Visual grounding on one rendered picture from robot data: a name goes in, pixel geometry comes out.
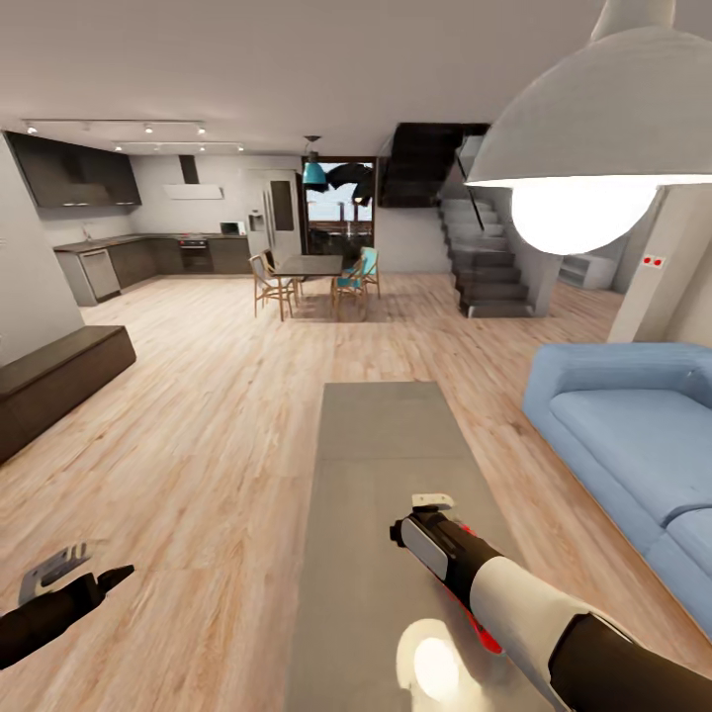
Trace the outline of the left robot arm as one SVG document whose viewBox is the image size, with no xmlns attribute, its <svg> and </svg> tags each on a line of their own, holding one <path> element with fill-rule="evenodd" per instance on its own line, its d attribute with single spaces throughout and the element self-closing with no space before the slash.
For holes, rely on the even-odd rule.
<svg viewBox="0 0 712 712">
<path fill-rule="evenodd" d="M 95 546 L 69 546 L 27 572 L 22 580 L 19 608 L 0 616 L 0 669 L 21 661 L 61 636 L 69 626 L 97 608 L 105 593 L 134 572 L 123 566 L 94 580 L 86 574 L 60 588 L 55 582 L 95 555 Z"/>
</svg>

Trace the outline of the radio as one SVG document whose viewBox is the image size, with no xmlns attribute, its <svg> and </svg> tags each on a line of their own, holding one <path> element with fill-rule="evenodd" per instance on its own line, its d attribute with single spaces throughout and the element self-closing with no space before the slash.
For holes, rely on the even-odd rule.
<svg viewBox="0 0 712 712">
<path fill-rule="evenodd" d="M 463 609 L 466 611 L 468 618 L 472 621 L 475 631 L 478 633 L 480 640 L 484 643 L 484 646 L 494 654 L 503 655 L 505 651 L 501 646 L 493 639 L 491 634 L 481 625 L 479 620 L 465 607 Z"/>
</svg>

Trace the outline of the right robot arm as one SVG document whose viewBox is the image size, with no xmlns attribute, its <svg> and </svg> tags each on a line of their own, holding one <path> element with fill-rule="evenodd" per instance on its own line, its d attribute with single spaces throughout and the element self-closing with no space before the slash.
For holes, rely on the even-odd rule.
<svg viewBox="0 0 712 712">
<path fill-rule="evenodd" d="M 712 680 L 450 521 L 451 496 L 414 494 L 411 504 L 390 538 L 460 599 L 556 712 L 712 712 Z"/>
</svg>

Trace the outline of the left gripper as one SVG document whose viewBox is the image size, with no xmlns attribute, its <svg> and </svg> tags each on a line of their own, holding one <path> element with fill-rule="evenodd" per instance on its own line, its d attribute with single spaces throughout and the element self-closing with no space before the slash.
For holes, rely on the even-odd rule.
<svg viewBox="0 0 712 712">
<path fill-rule="evenodd" d="M 101 574 L 97 582 L 89 573 L 59 591 L 13 610 L 11 614 L 24 616 L 29 625 L 28 645 L 17 662 L 61 636 L 74 622 L 97 608 L 109 589 L 133 572 L 133 565 L 115 568 Z"/>
</svg>

